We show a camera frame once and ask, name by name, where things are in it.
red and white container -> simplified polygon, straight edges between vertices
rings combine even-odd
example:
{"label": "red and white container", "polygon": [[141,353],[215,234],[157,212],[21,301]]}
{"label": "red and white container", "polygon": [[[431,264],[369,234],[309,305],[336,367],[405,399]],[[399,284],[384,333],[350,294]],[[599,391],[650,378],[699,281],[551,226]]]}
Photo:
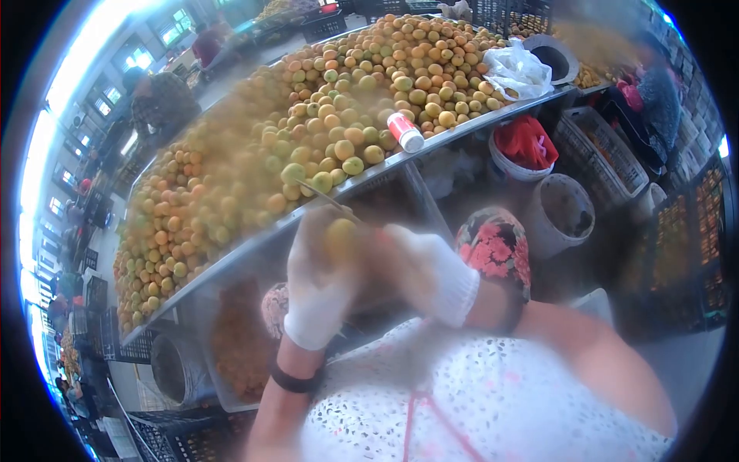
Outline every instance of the red and white container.
{"label": "red and white container", "polygon": [[413,122],[400,112],[394,112],[387,118],[387,128],[390,129],[390,133],[398,140],[405,152],[418,152],[423,148],[426,141],[423,139],[423,135],[413,125]]}

black wristband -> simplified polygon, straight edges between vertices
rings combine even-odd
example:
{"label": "black wristband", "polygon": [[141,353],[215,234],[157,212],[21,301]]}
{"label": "black wristband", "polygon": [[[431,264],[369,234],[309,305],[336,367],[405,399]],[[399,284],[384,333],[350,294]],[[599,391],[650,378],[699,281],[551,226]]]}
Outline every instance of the black wristband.
{"label": "black wristband", "polygon": [[295,378],[280,369],[277,361],[275,361],[270,368],[270,374],[275,383],[283,390],[291,393],[314,393],[321,386],[321,382],[323,382],[324,367],[321,366],[312,378]]}

white work glove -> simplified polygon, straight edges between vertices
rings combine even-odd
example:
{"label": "white work glove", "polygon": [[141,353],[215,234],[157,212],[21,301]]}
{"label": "white work glove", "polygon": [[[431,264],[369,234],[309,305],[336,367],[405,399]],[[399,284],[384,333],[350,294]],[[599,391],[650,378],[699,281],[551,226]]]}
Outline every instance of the white work glove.
{"label": "white work glove", "polygon": [[305,350],[320,350],[341,330],[361,274],[355,262],[333,266],[324,232],[342,213],[324,205],[305,214],[287,258],[289,302],[285,333]]}
{"label": "white work glove", "polygon": [[462,327],[480,286],[480,275],[437,234],[416,234],[387,225],[392,240],[384,255],[392,278],[406,301],[450,327]]}

white plastic bag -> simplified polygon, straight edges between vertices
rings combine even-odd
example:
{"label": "white plastic bag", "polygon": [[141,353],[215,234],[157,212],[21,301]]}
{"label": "white plastic bag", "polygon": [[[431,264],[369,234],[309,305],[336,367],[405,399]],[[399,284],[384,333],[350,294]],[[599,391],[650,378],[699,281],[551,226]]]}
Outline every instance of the white plastic bag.
{"label": "white plastic bag", "polygon": [[470,10],[465,0],[458,1],[453,7],[445,3],[439,3],[437,6],[441,10],[441,15],[445,18],[472,21],[472,10]]}
{"label": "white plastic bag", "polygon": [[[483,56],[483,63],[488,66],[485,80],[510,101],[540,98],[553,91],[552,68],[524,49],[518,38],[513,37],[510,42],[510,47],[488,50]],[[516,90],[518,98],[507,95],[506,88]]]}

man in plaid shirt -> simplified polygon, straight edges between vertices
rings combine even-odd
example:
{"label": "man in plaid shirt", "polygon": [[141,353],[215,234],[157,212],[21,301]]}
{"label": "man in plaid shirt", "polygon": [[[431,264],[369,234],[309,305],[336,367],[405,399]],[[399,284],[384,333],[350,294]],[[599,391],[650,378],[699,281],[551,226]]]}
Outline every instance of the man in plaid shirt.
{"label": "man in plaid shirt", "polygon": [[[152,147],[170,143],[201,111],[187,84],[171,72],[149,76],[132,67],[123,76],[123,86],[133,95],[131,112],[138,138]],[[158,133],[152,135],[149,126]]]}

